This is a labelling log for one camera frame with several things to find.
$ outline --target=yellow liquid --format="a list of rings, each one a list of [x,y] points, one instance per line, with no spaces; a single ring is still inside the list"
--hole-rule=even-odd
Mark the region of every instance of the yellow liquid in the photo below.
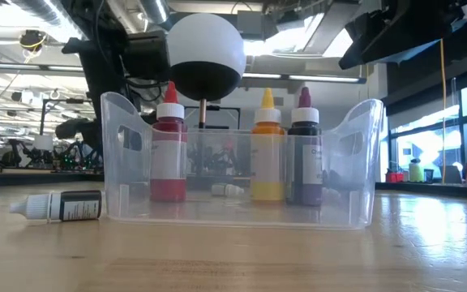
[[[282,135],[284,136],[285,131],[279,124],[276,122],[259,122],[257,126],[251,131],[251,134],[261,134],[261,135]],[[284,178],[276,178],[275,182],[257,182],[252,178],[251,180],[251,198],[254,201],[259,202],[280,202],[284,200],[284,189],[285,184],[283,181]]]

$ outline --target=red squeeze bottle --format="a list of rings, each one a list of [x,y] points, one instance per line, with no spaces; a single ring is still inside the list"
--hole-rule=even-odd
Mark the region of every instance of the red squeeze bottle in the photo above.
[[[156,107],[152,125],[151,200],[181,202],[186,198],[185,109],[178,104],[176,87],[169,82],[165,101]]]

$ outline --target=white sphere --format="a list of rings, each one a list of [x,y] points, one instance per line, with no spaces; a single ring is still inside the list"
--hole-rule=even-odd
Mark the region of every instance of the white sphere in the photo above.
[[[167,45],[170,66],[214,62],[234,69],[240,76],[246,68],[241,34],[217,15],[196,13],[179,20],[169,31]]]

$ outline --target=desk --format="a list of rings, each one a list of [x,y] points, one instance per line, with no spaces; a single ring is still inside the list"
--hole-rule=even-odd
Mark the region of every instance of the desk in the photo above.
[[[467,200],[380,193],[361,231],[46,225],[11,201],[101,182],[0,187],[0,291],[467,291]]]

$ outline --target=yellow squeeze bottle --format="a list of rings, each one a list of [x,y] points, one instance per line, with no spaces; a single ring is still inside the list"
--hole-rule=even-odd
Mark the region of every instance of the yellow squeeze bottle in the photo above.
[[[266,88],[261,108],[255,111],[251,130],[251,198],[259,202],[284,199],[283,141],[281,112],[275,109],[270,88]]]

